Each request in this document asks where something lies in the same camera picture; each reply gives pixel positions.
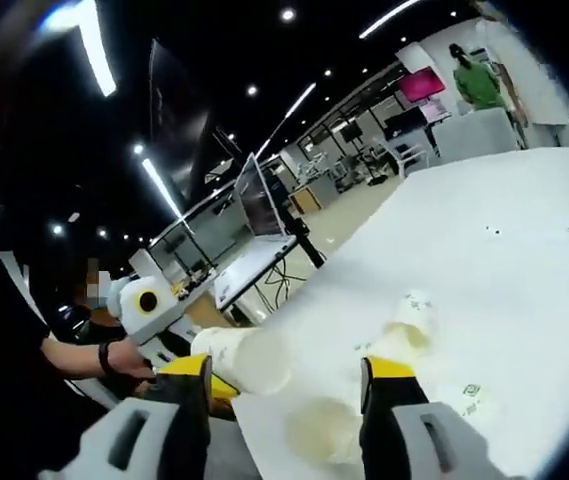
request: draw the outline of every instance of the person in green shirt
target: person in green shirt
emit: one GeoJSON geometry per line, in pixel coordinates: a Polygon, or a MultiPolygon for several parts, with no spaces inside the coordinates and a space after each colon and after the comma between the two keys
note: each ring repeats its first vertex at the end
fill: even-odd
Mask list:
{"type": "Polygon", "coordinates": [[[456,43],[451,43],[448,48],[458,63],[453,77],[462,98],[470,103],[474,110],[503,108],[508,113],[500,93],[500,82],[491,69],[469,60],[466,52],[456,43]]]}

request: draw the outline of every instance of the floor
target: floor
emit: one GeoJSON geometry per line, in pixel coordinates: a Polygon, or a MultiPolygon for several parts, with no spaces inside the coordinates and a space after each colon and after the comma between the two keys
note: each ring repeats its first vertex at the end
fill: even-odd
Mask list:
{"type": "MultiPolygon", "coordinates": [[[[378,207],[395,191],[400,184],[399,177],[391,177],[386,182],[369,187],[361,183],[344,192],[325,210],[305,215],[304,221],[310,228],[310,239],[315,248],[330,259],[337,250],[362,225],[378,207]]],[[[315,267],[304,251],[297,247],[286,257],[286,274],[299,278],[308,278],[315,267]]],[[[277,296],[278,285],[267,284],[268,274],[257,283],[257,288],[266,301],[275,309],[285,301],[285,289],[282,288],[277,296]]],[[[303,282],[291,280],[289,295],[303,282]]],[[[240,299],[240,306],[253,322],[260,323],[269,315],[269,307],[260,299],[260,294],[251,288],[240,299]]]]}

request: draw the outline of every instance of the chair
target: chair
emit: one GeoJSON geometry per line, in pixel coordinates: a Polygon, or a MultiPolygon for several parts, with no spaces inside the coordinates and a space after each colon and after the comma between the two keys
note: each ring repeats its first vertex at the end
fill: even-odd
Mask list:
{"type": "Polygon", "coordinates": [[[443,164],[519,149],[502,108],[449,118],[433,127],[433,136],[443,164]]]}
{"type": "Polygon", "coordinates": [[[399,152],[397,149],[391,147],[388,142],[386,142],[386,140],[383,140],[381,137],[373,137],[373,141],[378,145],[384,147],[384,149],[391,154],[397,163],[398,175],[402,180],[406,178],[406,164],[411,160],[419,161],[420,157],[423,157],[426,159],[426,168],[430,167],[429,154],[421,143],[416,143],[403,152],[399,152]]]}

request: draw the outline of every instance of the spotlight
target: spotlight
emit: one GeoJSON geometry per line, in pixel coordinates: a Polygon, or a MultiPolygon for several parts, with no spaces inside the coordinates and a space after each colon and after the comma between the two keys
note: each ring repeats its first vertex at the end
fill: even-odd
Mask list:
{"type": "Polygon", "coordinates": [[[284,23],[292,22],[295,20],[295,10],[292,8],[285,8],[282,10],[282,13],[280,13],[280,18],[284,23]]]}

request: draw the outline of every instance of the office chair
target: office chair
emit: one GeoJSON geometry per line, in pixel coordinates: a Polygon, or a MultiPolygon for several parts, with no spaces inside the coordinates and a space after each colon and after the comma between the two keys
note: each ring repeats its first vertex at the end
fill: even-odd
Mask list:
{"type": "Polygon", "coordinates": [[[397,163],[398,175],[402,180],[406,179],[406,164],[410,161],[417,162],[419,161],[420,157],[424,157],[426,159],[426,168],[430,167],[428,152],[424,150],[424,147],[422,147],[420,143],[416,143],[412,147],[399,152],[396,149],[392,148],[386,142],[386,140],[383,140],[381,137],[373,137],[373,141],[378,145],[384,147],[384,149],[391,154],[397,163]]]}

